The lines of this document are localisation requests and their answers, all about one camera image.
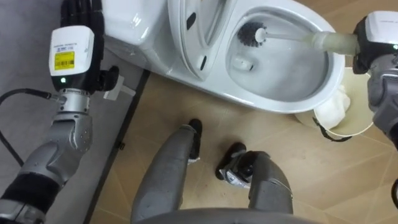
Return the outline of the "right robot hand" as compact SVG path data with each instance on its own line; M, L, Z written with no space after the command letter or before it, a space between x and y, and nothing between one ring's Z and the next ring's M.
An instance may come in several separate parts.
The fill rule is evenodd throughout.
M397 11L369 13L357 23L353 34L358 41L353 71L365 74L375 59L397 53Z

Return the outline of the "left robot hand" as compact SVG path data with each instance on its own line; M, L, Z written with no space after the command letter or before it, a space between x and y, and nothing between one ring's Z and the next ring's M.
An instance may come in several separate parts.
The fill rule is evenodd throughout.
M104 35L101 0L62 1L60 27L52 31L50 39L49 70L56 91L92 94L116 86L119 68L101 69Z

